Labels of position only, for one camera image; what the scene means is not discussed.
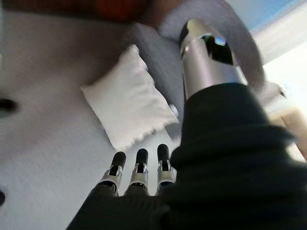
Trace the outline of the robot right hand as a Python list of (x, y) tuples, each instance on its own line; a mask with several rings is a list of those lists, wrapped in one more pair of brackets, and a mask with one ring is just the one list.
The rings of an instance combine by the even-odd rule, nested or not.
[(71, 221), (70, 230), (304, 230), (307, 165), (291, 159), (294, 142), (272, 125), (244, 83), (228, 42), (200, 19), (180, 35), (185, 106), (180, 146), (155, 196), (132, 183), (115, 194), (106, 176)]

